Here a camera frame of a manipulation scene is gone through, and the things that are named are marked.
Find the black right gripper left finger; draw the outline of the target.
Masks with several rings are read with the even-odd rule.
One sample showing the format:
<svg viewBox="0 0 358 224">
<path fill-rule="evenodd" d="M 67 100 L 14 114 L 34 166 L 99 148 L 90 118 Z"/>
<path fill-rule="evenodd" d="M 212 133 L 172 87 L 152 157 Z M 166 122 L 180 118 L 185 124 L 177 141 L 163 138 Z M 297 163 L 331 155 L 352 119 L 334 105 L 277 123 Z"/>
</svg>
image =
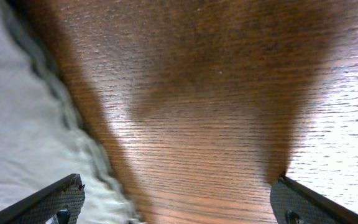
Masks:
<svg viewBox="0 0 358 224">
<path fill-rule="evenodd" d="M 85 202 L 85 185 L 70 174 L 0 211 L 0 224 L 76 224 Z"/>
</svg>

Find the khaki shorts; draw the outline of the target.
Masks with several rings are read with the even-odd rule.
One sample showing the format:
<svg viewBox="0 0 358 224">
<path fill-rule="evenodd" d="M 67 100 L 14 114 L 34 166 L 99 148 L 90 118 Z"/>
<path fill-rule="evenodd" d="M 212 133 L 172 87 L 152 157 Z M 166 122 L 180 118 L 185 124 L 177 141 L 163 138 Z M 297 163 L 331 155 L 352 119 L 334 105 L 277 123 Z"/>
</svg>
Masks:
<svg viewBox="0 0 358 224">
<path fill-rule="evenodd" d="M 26 22 L 0 1 L 0 211 L 79 174 L 79 223 L 140 223 L 58 73 Z"/>
</svg>

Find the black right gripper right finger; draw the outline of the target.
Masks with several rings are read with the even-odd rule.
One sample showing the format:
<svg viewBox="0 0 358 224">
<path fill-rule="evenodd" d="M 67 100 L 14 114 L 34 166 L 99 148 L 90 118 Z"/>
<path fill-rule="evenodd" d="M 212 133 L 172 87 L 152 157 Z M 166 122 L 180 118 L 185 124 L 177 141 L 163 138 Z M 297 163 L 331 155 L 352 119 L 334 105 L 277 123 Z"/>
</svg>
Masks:
<svg viewBox="0 0 358 224">
<path fill-rule="evenodd" d="M 358 224 L 358 214 L 282 175 L 270 204 L 278 224 Z"/>
</svg>

